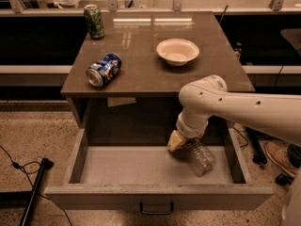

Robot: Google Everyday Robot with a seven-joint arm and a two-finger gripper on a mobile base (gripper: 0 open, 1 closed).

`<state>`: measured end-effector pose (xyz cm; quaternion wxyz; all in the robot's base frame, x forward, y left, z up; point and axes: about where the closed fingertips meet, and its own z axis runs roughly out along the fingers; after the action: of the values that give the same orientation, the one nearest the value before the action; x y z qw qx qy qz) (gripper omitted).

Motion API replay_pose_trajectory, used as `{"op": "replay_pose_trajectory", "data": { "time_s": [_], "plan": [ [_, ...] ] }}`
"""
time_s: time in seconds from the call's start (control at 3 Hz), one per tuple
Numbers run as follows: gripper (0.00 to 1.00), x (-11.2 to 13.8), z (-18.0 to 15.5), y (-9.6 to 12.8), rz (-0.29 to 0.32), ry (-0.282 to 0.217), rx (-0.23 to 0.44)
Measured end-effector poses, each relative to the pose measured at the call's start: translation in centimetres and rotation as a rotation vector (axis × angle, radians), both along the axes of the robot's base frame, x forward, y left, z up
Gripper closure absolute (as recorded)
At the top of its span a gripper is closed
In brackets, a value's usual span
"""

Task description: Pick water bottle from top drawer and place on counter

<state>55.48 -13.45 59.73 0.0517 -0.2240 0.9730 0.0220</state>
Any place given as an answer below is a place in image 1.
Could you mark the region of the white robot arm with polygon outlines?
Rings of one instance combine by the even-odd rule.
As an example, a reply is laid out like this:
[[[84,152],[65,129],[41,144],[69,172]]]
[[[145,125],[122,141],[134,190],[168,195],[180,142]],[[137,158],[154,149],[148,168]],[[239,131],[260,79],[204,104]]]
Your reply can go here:
[[[182,112],[167,147],[174,152],[202,137],[211,116],[238,122],[288,143],[269,142],[268,157],[293,177],[281,211],[280,226],[301,226],[301,97],[293,95],[229,92],[225,80],[210,75],[183,86]]]

